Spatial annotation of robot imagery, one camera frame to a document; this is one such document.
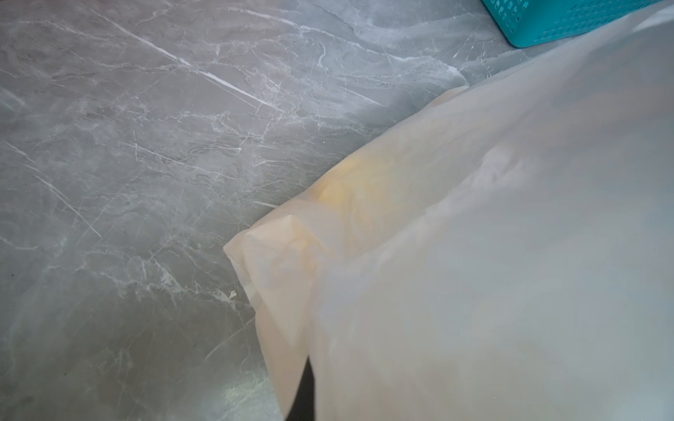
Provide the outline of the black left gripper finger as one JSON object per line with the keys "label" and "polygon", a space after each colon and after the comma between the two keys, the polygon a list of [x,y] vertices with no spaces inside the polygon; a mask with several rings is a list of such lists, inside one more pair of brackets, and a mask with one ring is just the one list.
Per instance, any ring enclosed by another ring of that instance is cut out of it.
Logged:
{"label": "black left gripper finger", "polygon": [[285,420],[315,420],[315,379],[312,370],[312,364],[309,359],[306,360],[305,368],[298,384],[295,399]]}

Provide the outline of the white plastic bag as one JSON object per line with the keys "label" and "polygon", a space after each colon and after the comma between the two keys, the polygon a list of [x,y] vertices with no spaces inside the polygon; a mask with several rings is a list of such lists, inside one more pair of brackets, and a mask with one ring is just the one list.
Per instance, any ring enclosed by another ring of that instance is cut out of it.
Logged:
{"label": "white plastic bag", "polygon": [[672,2],[353,155],[410,168],[419,212],[309,188],[225,247],[284,410],[309,359],[319,420],[672,419]]}

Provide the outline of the yellow fruit in bag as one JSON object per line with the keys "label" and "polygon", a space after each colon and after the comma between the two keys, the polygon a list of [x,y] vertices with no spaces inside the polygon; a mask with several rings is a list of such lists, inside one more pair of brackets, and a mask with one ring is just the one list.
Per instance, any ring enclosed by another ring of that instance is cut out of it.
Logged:
{"label": "yellow fruit in bag", "polygon": [[357,226],[397,223],[419,212],[416,177],[388,158],[349,156],[307,191],[308,196]]}

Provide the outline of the teal plastic basket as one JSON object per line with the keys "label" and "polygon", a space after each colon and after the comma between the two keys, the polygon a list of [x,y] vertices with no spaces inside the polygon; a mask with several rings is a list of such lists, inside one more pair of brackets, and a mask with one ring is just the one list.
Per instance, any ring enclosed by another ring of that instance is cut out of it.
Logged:
{"label": "teal plastic basket", "polygon": [[578,36],[658,0],[484,0],[514,47],[533,47]]}

